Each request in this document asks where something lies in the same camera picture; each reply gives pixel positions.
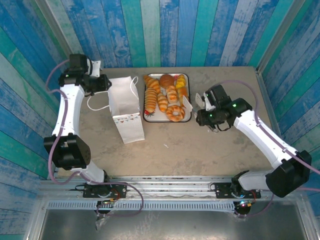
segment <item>robotic arm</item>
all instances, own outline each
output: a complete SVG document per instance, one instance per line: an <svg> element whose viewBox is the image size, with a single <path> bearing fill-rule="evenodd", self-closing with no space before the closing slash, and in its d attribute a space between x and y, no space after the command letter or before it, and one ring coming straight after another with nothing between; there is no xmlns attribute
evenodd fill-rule
<svg viewBox="0 0 320 240"><path fill-rule="evenodd" d="M82 54L70 55L70 67L59 78L60 90L68 98L68 111L52 161L58 168L72 172L79 171L87 179L103 183L108 182L108 175L91 161L90 148L80 138L79 133L80 108L84 97L107 91L112 85L106 75L100 75L100 64L101 61L93 62ZM58 119L52 136L44 138L44 147L48 153L61 128L64 112L65 101L61 96Z"/></svg>
<svg viewBox="0 0 320 240"><path fill-rule="evenodd" d="M213 86L203 94L205 109L197 113L196 121L200 126L209 126L213 130L227 131L232 126L243 132L266 156L273 170L245 171L232 179L231 189L235 196L254 189L270 190L283 198L309 180L310 170L283 151L257 125L255 111L242 98L231 100L221 85ZM307 164L311 156L307 151L298 152L278 137L260 118L259 124L281 143L286 150ZM221 130L220 125L227 122L228 127Z"/></svg>

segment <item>table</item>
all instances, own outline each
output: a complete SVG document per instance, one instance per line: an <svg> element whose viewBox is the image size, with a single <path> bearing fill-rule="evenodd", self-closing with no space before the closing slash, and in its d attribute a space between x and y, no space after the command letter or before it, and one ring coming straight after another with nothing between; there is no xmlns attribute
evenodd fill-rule
<svg viewBox="0 0 320 240"><path fill-rule="evenodd" d="M259 117L270 126L266 107L253 67L149 67L108 68L103 73L111 78L139 77L137 89L140 106L144 104L143 75L150 73L185 73L189 77L191 103L195 94L203 94L224 80L249 83L260 101ZM255 106L254 97L245 86L223 85L231 99L244 98ZM108 105L108 94L93 96L94 109ZM260 150L239 130L213 133L200 127L194 116L187 123L149 123L142 119L145 140L124 144L108 108L91 111L85 98L81 105L80 137L90 146L92 161L110 176L214 176L235 175L244 170L266 170L271 166ZM58 176L70 171L59 170Z"/></svg>

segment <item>white paper bag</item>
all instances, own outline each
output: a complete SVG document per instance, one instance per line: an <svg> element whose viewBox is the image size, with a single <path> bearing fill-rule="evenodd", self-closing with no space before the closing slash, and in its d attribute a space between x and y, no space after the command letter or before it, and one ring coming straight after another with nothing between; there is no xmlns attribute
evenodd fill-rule
<svg viewBox="0 0 320 240"><path fill-rule="evenodd" d="M138 90L135 78L109 79L112 86L108 90L112 118L125 144L145 139L142 127Z"/></svg>

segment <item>tray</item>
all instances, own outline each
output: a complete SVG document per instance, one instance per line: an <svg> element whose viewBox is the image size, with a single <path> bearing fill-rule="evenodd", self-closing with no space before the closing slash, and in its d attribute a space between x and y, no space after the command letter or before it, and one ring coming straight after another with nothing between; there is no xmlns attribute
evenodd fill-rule
<svg viewBox="0 0 320 240"><path fill-rule="evenodd" d="M184 74L184 73L150 73L148 74L148 76L154 78L154 79L160 79L160 77L164 74L169 74L171 76L178 76L180 74L183 74L184 75L184 78L185 78L185 82L186 82L186 89L187 89L187 93L188 93L188 100L190 102L190 85L189 85L189 77ZM166 90L161 87L161 92L163 93L163 95L166 95ZM180 106L180 102L178 101L177 103L169 103L168 106L172 106L172 105L178 105ZM146 113L145 111L145 104L143 104L143 119L146 121L146 122L149 122L149 123L186 123L188 121L190 121L191 119L191 112L189 112L185 107L183 108L184 111L185 111L185 116L184 116L184 119L182 119L181 121L178 121L178 122L173 122L173 121L170 121L166 114L161 112L159 110L159 107L158 107L158 104L156 105L155 107L155 111L153 113Z"/></svg>

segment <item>bread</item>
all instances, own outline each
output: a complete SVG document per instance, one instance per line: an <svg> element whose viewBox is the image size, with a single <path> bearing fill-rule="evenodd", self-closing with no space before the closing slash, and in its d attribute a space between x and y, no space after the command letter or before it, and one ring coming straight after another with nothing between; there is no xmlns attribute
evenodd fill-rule
<svg viewBox="0 0 320 240"><path fill-rule="evenodd" d="M157 94L159 94L161 92L158 79L155 79L155 78L150 77L148 75L144 75L143 79L144 79L144 82L145 82L145 85L147 88L155 89Z"/></svg>
<svg viewBox="0 0 320 240"><path fill-rule="evenodd" d="M166 117L173 122L180 122L184 119L185 114L185 110L178 105L169 106L165 111Z"/></svg>
<svg viewBox="0 0 320 240"><path fill-rule="evenodd" d="M184 87L180 87L177 89L178 91L178 95L179 95L179 102L180 102L180 106L184 107L183 101L184 101L184 96L186 97L186 99L188 99L188 91L187 88Z"/></svg>
<svg viewBox="0 0 320 240"><path fill-rule="evenodd" d="M168 108L168 104L169 104L168 99L162 93L158 93L157 102L158 102L160 111L164 113Z"/></svg>
<svg viewBox="0 0 320 240"><path fill-rule="evenodd" d="M186 85L187 85L187 82L185 79L185 75L180 74L176 80L175 88L179 89L179 88L185 87Z"/></svg>
<svg viewBox="0 0 320 240"><path fill-rule="evenodd" d="M156 110L157 105L157 92L153 88L147 88L144 93L144 109L149 113Z"/></svg>
<svg viewBox="0 0 320 240"><path fill-rule="evenodd" d="M174 104L178 102L178 94L175 86L168 86L166 89L166 98L168 99L170 104Z"/></svg>
<svg viewBox="0 0 320 240"><path fill-rule="evenodd" d="M173 76L169 74L164 74L160 77L159 84L161 87L166 89L168 86L174 86L175 85L175 79Z"/></svg>

